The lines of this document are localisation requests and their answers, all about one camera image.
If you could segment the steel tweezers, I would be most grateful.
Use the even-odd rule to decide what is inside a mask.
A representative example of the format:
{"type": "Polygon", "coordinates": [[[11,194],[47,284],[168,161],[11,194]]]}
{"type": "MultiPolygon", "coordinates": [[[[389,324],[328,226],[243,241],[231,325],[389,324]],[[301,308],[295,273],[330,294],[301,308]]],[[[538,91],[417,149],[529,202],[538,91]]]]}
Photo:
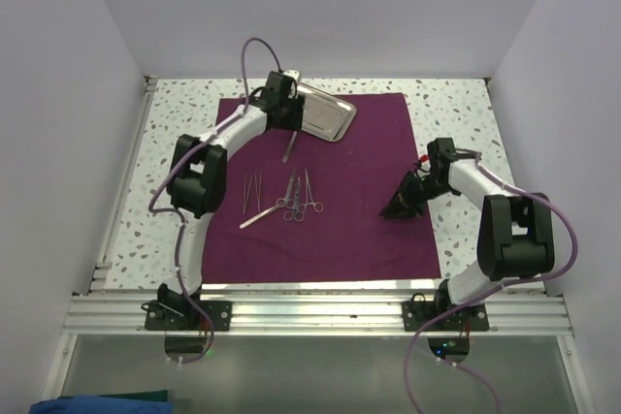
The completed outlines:
{"type": "Polygon", "coordinates": [[[246,214],[247,206],[249,202],[249,196],[252,189],[254,180],[254,174],[247,175],[244,182],[244,195],[243,195],[243,214],[246,214]]]}
{"type": "Polygon", "coordinates": [[[261,188],[262,188],[262,174],[260,172],[254,174],[254,188],[257,212],[261,211],[261,188]]]}

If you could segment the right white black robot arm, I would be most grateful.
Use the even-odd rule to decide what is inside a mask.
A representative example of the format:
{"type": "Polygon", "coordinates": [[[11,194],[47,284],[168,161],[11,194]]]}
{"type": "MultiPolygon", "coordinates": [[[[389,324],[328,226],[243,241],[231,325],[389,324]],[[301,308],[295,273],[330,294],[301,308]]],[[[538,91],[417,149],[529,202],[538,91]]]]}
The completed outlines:
{"type": "Polygon", "coordinates": [[[448,193],[466,197],[479,209],[475,261],[444,280],[434,294],[432,316],[448,330],[466,319],[466,302],[506,279],[531,279],[555,265],[550,208],[485,175],[480,157],[456,147],[451,138],[431,141],[426,156],[404,175],[380,211],[386,220],[420,217],[429,201],[448,193]]]}

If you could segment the aluminium front rail frame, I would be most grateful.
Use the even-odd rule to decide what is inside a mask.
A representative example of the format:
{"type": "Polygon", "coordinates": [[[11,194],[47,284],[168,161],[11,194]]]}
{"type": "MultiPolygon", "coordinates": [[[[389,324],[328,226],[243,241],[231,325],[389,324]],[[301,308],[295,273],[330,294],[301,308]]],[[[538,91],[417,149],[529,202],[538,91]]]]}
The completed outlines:
{"type": "MultiPolygon", "coordinates": [[[[230,336],[403,336],[403,303],[414,293],[429,297],[431,280],[265,285],[206,285],[204,299],[227,301],[230,336]]],[[[61,326],[43,396],[60,396],[80,335],[147,334],[142,304],[152,290],[105,290],[92,287],[75,296],[61,326]]],[[[573,398],[580,413],[592,413],[562,298],[540,287],[518,287],[485,302],[490,336],[553,336],[561,352],[573,398]]]]}

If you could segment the stainless steel instrument tray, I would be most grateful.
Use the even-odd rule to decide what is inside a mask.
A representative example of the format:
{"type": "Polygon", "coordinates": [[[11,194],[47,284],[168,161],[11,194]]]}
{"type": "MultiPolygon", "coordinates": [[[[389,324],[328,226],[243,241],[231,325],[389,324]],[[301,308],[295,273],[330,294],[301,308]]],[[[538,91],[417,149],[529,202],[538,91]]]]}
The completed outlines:
{"type": "Polygon", "coordinates": [[[305,97],[302,130],[328,143],[340,141],[356,116],[356,107],[307,84],[300,84],[298,91],[305,97]]]}

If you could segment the steel forceps with ring handles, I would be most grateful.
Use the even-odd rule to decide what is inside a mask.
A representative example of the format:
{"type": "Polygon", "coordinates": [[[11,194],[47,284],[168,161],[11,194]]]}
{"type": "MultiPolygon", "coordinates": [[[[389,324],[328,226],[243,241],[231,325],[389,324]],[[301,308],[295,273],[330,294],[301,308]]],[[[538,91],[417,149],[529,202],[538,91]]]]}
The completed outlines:
{"type": "Polygon", "coordinates": [[[303,202],[304,211],[311,209],[316,213],[322,212],[324,210],[324,205],[314,199],[311,188],[311,178],[308,171],[305,171],[305,188],[305,201],[303,202]]]}

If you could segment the green cloth piece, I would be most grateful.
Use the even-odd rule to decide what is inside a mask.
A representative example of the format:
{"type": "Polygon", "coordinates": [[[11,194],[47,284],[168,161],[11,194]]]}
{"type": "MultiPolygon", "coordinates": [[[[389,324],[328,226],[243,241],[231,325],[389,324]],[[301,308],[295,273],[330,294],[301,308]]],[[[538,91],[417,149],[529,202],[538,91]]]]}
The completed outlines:
{"type": "Polygon", "coordinates": [[[110,395],[107,395],[107,398],[121,398],[121,399],[167,402],[169,400],[169,393],[167,390],[156,390],[156,391],[147,391],[147,392],[110,394],[110,395]]]}

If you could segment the blue cloth bundle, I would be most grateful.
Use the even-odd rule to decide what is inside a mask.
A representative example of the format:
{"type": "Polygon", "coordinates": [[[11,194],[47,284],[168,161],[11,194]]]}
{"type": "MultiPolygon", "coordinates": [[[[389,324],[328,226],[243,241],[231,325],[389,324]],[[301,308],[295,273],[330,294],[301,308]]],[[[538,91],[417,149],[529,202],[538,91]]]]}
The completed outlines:
{"type": "Polygon", "coordinates": [[[172,413],[173,410],[174,407],[170,402],[77,396],[73,398],[58,398],[41,401],[33,404],[29,412],[36,414],[159,414],[172,413]]]}

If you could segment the steel scalpel handle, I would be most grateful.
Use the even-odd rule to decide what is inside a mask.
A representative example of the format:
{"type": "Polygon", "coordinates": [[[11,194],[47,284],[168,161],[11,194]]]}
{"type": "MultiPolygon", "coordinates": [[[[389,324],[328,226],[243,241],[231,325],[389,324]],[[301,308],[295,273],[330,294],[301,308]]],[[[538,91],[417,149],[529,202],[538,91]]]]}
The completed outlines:
{"type": "Polygon", "coordinates": [[[285,152],[283,154],[282,163],[287,163],[287,161],[288,161],[288,159],[290,157],[290,154],[292,152],[293,145],[294,145],[294,143],[295,143],[295,141],[297,139],[297,135],[298,135],[298,131],[294,131],[292,133],[291,138],[289,140],[289,143],[287,145],[287,148],[285,149],[285,152]]]}

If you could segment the steel clamp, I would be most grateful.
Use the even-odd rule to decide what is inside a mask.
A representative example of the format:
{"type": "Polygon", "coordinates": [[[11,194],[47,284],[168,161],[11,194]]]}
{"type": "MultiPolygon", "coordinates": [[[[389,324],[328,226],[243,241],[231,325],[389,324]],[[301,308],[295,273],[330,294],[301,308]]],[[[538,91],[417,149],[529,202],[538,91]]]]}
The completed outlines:
{"type": "Polygon", "coordinates": [[[297,172],[296,169],[292,170],[292,172],[291,172],[291,174],[289,176],[289,179],[287,181],[287,186],[286,186],[285,194],[282,197],[278,198],[278,200],[276,202],[276,207],[284,208],[284,207],[286,207],[287,203],[289,202],[290,197],[291,197],[291,192],[292,192],[292,189],[293,189],[293,185],[294,185],[294,182],[295,182],[295,179],[296,179],[296,172],[297,172]]]}

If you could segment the steel instrument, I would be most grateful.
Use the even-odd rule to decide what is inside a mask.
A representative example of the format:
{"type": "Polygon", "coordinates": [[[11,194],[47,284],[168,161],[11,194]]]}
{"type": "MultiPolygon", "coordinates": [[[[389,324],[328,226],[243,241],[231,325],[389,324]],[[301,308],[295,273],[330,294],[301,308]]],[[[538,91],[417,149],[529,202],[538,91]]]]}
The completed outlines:
{"type": "Polygon", "coordinates": [[[265,209],[265,210],[263,210],[263,211],[259,212],[258,214],[254,215],[253,217],[249,218],[249,219],[248,219],[247,221],[245,221],[244,223],[240,224],[240,225],[239,225],[239,228],[240,228],[241,230],[242,230],[242,229],[245,229],[245,228],[247,228],[248,226],[250,226],[250,225],[254,224],[255,222],[257,222],[257,221],[259,221],[259,220],[261,220],[261,219],[265,218],[266,216],[270,215],[271,213],[273,213],[273,212],[275,212],[275,211],[279,210],[280,208],[281,208],[281,206],[279,206],[279,205],[274,205],[274,206],[272,206],[272,207],[269,207],[269,208],[267,208],[267,209],[265,209]]]}

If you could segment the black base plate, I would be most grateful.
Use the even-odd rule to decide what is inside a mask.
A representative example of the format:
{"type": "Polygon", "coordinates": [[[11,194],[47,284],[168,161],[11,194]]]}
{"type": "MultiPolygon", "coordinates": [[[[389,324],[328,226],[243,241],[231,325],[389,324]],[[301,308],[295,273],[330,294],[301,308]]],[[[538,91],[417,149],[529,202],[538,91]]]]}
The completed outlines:
{"type": "Polygon", "coordinates": [[[206,322],[203,315],[193,306],[185,311],[166,308],[158,301],[143,303],[141,310],[147,316],[145,329],[148,331],[198,331],[214,330],[228,332],[233,316],[233,304],[228,301],[200,301],[198,305],[211,318],[206,322]]]}
{"type": "Polygon", "coordinates": [[[430,295],[413,294],[401,302],[403,327],[406,332],[415,333],[423,328],[424,332],[487,332],[490,324],[484,304],[477,304],[454,310],[454,305],[447,308],[437,306],[430,295]]]}

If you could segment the purple surgical cloth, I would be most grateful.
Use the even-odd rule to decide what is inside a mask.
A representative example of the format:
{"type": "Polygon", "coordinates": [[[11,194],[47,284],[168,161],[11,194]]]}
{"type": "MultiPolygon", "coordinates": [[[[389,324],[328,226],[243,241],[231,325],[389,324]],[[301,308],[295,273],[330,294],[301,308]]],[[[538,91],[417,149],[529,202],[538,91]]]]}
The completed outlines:
{"type": "Polygon", "coordinates": [[[227,167],[224,201],[207,231],[202,276],[207,284],[325,282],[437,278],[438,250],[429,215],[385,220],[387,205],[418,154],[405,98],[400,94],[354,95],[357,113],[343,138],[328,143],[271,130],[247,143],[227,167]],[[310,174],[314,199],[301,222],[284,221],[285,207],[245,229],[258,214],[254,180],[243,214],[245,177],[262,174],[261,211],[285,194],[293,169],[310,174]]]}

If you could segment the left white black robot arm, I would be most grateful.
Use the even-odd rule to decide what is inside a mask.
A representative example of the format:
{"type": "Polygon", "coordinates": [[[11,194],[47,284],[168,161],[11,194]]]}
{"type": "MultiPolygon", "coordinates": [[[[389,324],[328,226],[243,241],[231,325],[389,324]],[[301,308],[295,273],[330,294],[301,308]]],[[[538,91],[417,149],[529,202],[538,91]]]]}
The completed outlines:
{"type": "Polygon", "coordinates": [[[180,218],[173,276],[157,291],[158,304],[180,329],[191,329],[201,320],[202,306],[193,295],[202,284],[207,229],[226,194],[228,162],[244,145],[271,129],[302,128],[305,97],[299,91],[300,80],[297,71],[271,72],[263,86],[248,93],[211,130],[198,137],[183,135],[176,143],[171,169],[148,209],[180,218]],[[159,210],[154,204],[162,192],[171,197],[171,205],[159,210]]]}

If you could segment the steel scissors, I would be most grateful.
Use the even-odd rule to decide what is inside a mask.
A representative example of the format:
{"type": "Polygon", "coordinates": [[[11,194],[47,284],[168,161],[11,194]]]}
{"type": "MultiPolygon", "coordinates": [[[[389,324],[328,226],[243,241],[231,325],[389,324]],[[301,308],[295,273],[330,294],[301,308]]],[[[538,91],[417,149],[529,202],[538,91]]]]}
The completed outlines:
{"type": "Polygon", "coordinates": [[[285,212],[283,214],[284,221],[301,222],[304,220],[304,209],[300,203],[301,187],[301,179],[297,177],[294,184],[293,195],[285,204],[285,212]]]}

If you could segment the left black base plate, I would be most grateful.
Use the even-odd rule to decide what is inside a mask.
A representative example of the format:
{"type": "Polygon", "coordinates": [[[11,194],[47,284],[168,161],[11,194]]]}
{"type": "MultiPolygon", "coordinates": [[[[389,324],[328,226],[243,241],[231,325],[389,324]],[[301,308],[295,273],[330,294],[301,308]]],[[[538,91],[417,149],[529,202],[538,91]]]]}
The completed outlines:
{"type": "Polygon", "coordinates": [[[206,322],[203,315],[193,306],[185,311],[166,308],[158,301],[143,303],[141,310],[147,316],[145,329],[148,331],[198,331],[214,330],[228,332],[233,316],[233,304],[228,301],[200,301],[198,305],[211,318],[206,322]]]}

